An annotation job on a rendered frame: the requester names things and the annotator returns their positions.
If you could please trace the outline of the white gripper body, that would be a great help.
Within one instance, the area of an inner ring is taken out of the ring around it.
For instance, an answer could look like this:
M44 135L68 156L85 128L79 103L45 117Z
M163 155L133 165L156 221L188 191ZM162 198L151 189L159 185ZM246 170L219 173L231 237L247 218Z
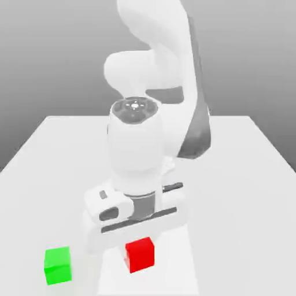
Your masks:
M162 194L161 210L141 220L115 218L105 221L99 214L91 214L88 206L83 212L85 248L90 254L129 243L145 237L157 238L161 233L186 223L186 205L183 190L169 190Z

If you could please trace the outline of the small red cube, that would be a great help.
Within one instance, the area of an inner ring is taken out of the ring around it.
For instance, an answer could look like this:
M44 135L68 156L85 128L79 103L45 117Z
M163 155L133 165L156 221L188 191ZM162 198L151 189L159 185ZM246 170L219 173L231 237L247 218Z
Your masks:
M150 237L125 244L125 263L130 273L152 267L155 263L155 247Z

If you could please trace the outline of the small green cube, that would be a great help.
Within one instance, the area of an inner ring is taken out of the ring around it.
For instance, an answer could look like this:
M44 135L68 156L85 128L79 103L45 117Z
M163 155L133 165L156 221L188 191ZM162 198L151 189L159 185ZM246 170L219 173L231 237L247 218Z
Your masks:
M71 281L72 267L69 246L47 249L43 270L48 285Z

